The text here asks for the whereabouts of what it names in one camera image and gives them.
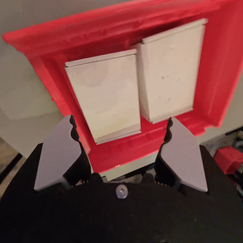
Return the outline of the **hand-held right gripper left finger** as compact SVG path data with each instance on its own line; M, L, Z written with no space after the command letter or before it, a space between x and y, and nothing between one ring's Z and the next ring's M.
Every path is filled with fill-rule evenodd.
M91 177L89 157L73 115L65 116L43 141L34 190L61 184L66 190Z

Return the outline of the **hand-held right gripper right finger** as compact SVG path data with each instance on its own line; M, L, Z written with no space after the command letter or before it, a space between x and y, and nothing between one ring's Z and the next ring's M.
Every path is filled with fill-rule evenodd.
M179 190L182 185L201 192L208 186L195 136L175 117L168 119L164 142L155 163L155 182Z

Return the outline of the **plain white cardboard box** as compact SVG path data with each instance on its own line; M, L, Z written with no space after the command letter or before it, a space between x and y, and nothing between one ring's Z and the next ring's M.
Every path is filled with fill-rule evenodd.
M65 63L96 144L141 133L136 49Z

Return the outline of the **red plastic tray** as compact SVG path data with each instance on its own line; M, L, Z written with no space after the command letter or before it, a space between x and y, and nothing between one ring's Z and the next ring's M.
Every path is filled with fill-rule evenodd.
M220 127L242 71L243 1L129 1L4 33L23 53L63 116L74 115L80 141L95 172L141 159L163 142L166 121L144 118L142 133L96 145L68 77L67 61L127 50L169 27L208 19L202 45L193 111L177 116L193 135Z

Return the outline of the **spotted white cardboard box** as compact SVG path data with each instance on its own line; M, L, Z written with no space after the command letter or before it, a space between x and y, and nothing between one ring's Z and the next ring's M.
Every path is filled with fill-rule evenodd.
M136 49L140 114L152 124L193 111L208 19L143 38Z

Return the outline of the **red fabric bag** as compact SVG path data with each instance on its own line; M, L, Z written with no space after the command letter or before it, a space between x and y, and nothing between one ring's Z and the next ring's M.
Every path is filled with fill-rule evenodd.
M243 163L243 153L231 146L218 149L213 158L226 175L234 174Z

